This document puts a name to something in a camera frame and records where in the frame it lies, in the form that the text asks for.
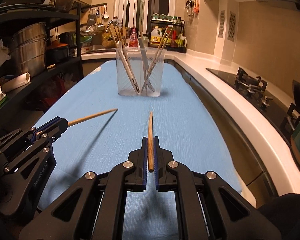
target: kitchen counter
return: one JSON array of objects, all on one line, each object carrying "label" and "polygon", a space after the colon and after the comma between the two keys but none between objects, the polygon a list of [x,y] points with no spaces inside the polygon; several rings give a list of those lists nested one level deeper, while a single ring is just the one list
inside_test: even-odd
[{"label": "kitchen counter", "polygon": [[[82,60],[103,58],[115,58],[115,53],[82,55]],[[300,171],[293,160],[288,145],[276,129],[243,96],[206,70],[206,68],[212,68],[236,74],[239,65],[189,49],[186,54],[167,51],[165,59],[174,60],[183,67],[228,112],[258,152],[278,194],[284,195],[291,192],[300,194]],[[246,71],[249,75],[257,76],[249,70]],[[267,85],[267,90],[287,107],[293,102],[292,98],[270,82]]]}]

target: wall vent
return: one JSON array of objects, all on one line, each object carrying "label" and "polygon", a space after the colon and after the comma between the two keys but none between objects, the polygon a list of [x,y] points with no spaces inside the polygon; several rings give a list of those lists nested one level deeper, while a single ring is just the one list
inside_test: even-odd
[{"label": "wall vent", "polygon": [[226,16],[226,11],[221,11],[220,12],[220,26],[219,26],[219,38],[223,38],[223,29],[225,27],[225,16]]},{"label": "wall vent", "polygon": [[228,31],[228,40],[230,41],[234,41],[235,18],[236,15],[233,12],[230,12],[229,31]]}]

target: transparent plastic container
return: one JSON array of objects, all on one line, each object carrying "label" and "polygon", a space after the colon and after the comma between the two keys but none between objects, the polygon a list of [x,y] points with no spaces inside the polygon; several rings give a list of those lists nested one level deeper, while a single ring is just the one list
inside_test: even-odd
[{"label": "transparent plastic container", "polygon": [[161,93],[165,52],[165,49],[158,51],[155,48],[116,49],[119,95],[158,97]]}]

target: blue tablecloth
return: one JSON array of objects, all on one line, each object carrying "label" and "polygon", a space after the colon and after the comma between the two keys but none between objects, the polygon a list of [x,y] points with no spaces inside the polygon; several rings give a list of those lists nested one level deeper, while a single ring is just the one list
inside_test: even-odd
[{"label": "blue tablecloth", "polygon": [[[154,136],[160,147],[192,171],[216,171],[235,190],[241,191],[226,144],[207,109],[180,73],[165,64],[158,98],[118,95],[115,61],[101,66],[71,88],[38,121],[36,127],[60,116],[71,121],[111,108],[106,114],[69,127],[53,144],[57,161],[39,206],[47,207],[87,171],[110,171],[124,162],[129,152],[147,137],[153,111]],[[154,175],[148,173],[143,193],[128,192],[123,239],[178,239],[174,194],[158,193]]]}]

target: white paper roll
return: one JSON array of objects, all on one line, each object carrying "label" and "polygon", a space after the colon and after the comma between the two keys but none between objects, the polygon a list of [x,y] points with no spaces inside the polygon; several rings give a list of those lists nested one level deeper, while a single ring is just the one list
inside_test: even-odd
[{"label": "white paper roll", "polygon": [[2,85],[2,92],[3,93],[8,93],[11,90],[14,90],[18,87],[21,87],[25,84],[28,84],[30,82],[30,74],[24,73],[14,79],[11,79],[10,81],[4,83]]}]

